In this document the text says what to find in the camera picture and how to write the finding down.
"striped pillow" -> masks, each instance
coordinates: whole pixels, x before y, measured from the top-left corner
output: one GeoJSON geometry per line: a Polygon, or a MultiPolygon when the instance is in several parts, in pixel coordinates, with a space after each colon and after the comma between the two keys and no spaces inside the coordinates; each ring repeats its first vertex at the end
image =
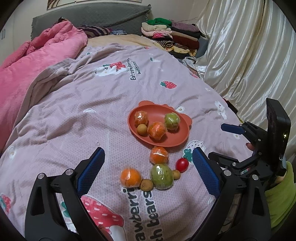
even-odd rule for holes
{"type": "Polygon", "coordinates": [[[89,39],[110,34],[109,29],[96,26],[82,25],[78,29],[82,29],[89,39]]]}

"green folded cloth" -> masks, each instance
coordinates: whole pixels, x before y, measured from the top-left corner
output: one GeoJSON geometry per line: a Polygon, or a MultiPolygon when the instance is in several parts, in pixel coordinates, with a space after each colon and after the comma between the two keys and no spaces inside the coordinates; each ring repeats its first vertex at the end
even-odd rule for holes
{"type": "Polygon", "coordinates": [[[164,18],[156,18],[156,19],[153,19],[153,20],[148,20],[147,23],[149,25],[166,25],[167,27],[171,27],[172,26],[172,22],[167,20],[167,19],[164,19],[164,18]]]}
{"type": "Polygon", "coordinates": [[[265,196],[269,208],[271,228],[274,228],[288,216],[296,202],[294,173],[290,162],[287,161],[285,178],[277,186],[267,190],[265,196]]]}

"blue gripper pad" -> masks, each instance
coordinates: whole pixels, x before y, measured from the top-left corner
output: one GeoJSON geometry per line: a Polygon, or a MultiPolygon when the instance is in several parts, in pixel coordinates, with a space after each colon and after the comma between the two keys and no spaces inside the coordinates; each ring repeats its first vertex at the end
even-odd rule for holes
{"type": "Polygon", "coordinates": [[[83,195],[89,192],[104,162],[105,162],[105,151],[101,148],[94,155],[94,157],[89,162],[88,166],[85,168],[83,173],[78,178],[78,181],[77,181],[78,197],[82,197],[83,195]]]}
{"type": "Polygon", "coordinates": [[[204,182],[209,194],[218,198],[220,196],[219,179],[207,162],[207,156],[203,153],[200,147],[193,150],[192,161],[195,165],[202,181],[204,182]]]}
{"type": "Polygon", "coordinates": [[[242,128],[241,126],[229,125],[225,123],[221,125],[221,130],[238,135],[242,135],[245,133],[244,128],[242,128]]]}

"orange plate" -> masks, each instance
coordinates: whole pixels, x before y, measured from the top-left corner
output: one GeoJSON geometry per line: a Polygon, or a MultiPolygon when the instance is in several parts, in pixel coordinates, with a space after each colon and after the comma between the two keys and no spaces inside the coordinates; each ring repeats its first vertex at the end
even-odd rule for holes
{"type": "Polygon", "coordinates": [[[158,105],[147,100],[141,101],[139,106],[133,109],[128,116],[128,126],[136,137],[146,143],[161,147],[174,147],[185,142],[189,136],[189,127],[191,124],[192,120],[189,116],[176,112],[174,108],[168,106],[167,104],[158,105]],[[164,122],[165,114],[174,112],[181,119],[179,128],[176,131],[166,132],[166,134],[159,141],[154,140],[148,134],[145,136],[140,136],[137,133],[137,128],[135,126],[135,113],[136,111],[140,110],[146,111],[148,113],[148,125],[156,121],[164,122]]]}

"small brown fruit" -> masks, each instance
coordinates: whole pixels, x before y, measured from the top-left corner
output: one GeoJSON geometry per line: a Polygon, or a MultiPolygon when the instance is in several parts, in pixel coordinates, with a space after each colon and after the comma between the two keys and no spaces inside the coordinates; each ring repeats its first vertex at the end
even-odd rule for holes
{"type": "Polygon", "coordinates": [[[140,184],[140,189],[144,192],[149,192],[153,189],[153,182],[150,179],[143,179],[140,184]]]}
{"type": "Polygon", "coordinates": [[[145,126],[144,124],[138,125],[137,132],[141,136],[145,135],[147,133],[147,126],[145,126]]]}
{"type": "Polygon", "coordinates": [[[179,172],[178,170],[173,170],[173,177],[174,180],[179,180],[181,177],[181,172],[179,172]]]}

